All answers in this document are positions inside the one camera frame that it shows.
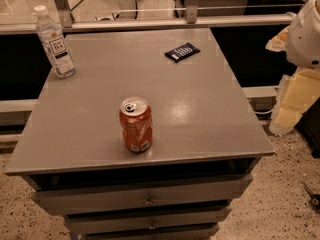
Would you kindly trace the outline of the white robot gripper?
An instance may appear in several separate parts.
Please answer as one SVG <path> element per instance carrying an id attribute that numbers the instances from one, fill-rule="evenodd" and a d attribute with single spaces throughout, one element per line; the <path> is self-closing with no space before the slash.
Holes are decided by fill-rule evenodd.
<path id="1" fill-rule="evenodd" d="M 308 0 L 290 26 L 270 39 L 265 48 L 286 50 L 287 60 L 298 66 L 292 76 L 284 75 L 280 80 L 269 124 L 272 134 L 286 135 L 320 98 L 320 0 Z"/>

